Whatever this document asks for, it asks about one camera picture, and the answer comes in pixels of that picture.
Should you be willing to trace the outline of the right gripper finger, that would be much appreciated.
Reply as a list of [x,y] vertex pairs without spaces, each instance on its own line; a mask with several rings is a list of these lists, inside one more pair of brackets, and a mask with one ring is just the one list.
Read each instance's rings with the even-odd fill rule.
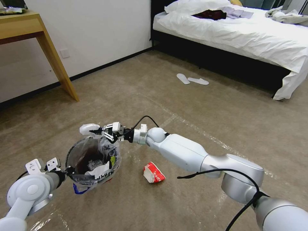
[[117,136],[114,136],[113,134],[108,134],[106,132],[94,133],[92,137],[95,139],[107,139],[111,144],[114,144],[118,140]]
[[113,128],[113,123],[107,124],[107,125],[104,125],[104,126],[100,126],[98,124],[91,123],[89,131],[91,133],[94,133],[94,134],[103,134],[103,133],[112,134],[113,133],[112,128]]

